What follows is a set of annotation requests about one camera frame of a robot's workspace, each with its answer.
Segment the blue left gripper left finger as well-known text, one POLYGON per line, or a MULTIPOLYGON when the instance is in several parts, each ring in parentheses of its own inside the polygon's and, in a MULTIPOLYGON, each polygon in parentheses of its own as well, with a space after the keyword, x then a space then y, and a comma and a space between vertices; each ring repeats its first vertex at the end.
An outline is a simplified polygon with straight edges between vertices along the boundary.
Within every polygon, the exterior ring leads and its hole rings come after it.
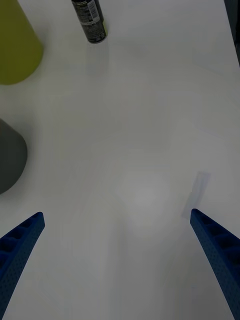
POLYGON ((37 212, 0 239, 0 318, 44 228, 44 215, 37 212))

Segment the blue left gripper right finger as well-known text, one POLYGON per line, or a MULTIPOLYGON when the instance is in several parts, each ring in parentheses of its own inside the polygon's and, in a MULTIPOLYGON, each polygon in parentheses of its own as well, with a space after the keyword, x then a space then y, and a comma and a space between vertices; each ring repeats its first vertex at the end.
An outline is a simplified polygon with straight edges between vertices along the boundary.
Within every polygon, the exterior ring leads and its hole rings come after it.
POLYGON ((240 319, 240 239, 192 209, 192 226, 235 320, 240 319))

